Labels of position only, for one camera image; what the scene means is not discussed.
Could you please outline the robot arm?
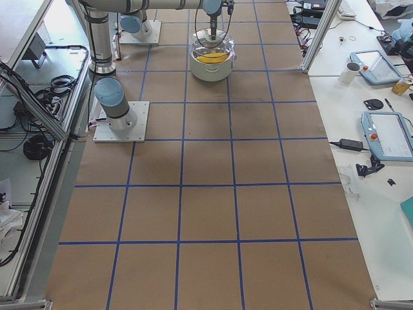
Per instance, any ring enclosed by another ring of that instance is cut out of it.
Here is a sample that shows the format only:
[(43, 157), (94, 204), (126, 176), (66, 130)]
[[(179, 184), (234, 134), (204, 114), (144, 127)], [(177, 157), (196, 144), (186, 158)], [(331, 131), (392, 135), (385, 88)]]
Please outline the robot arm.
[(86, 34), (91, 47), (90, 70), (99, 79), (93, 82), (94, 94), (106, 114), (108, 127), (114, 132), (130, 130), (137, 122), (123, 86), (116, 79), (109, 32), (110, 12), (132, 12), (131, 1), (80, 1)]
[(148, 9), (202, 9), (210, 17), (210, 38), (212, 41), (217, 37), (217, 17), (221, 15), (224, 6), (232, 6), (231, 1), (180, 1), (180, 0), (96, 0), (96, 1), (79, 1), (87, 8), (94, 8), (104, 12), (132, 13), (138, 10)]

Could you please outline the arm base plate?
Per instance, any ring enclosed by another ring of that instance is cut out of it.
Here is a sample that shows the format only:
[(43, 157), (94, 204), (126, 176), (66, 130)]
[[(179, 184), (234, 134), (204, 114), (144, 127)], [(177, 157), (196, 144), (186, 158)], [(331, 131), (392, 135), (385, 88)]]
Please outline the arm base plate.
[(128, 113), (108, 118), (101, 108), (93, 141), (97, 143), (144, 142), (150, 109), (148, 101), (129, 101)]
[(124, 19), (120, 21), (122, 45), (158, 45), (162, 22), (160, 20)]

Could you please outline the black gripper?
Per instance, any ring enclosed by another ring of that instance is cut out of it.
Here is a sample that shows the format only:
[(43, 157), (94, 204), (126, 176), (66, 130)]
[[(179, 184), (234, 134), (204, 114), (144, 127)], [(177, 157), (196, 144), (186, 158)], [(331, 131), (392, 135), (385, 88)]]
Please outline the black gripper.
[(211, 36), (216, 36), (217, 32), (217, 15), (216, 14), (210, 14), (210, 35)]

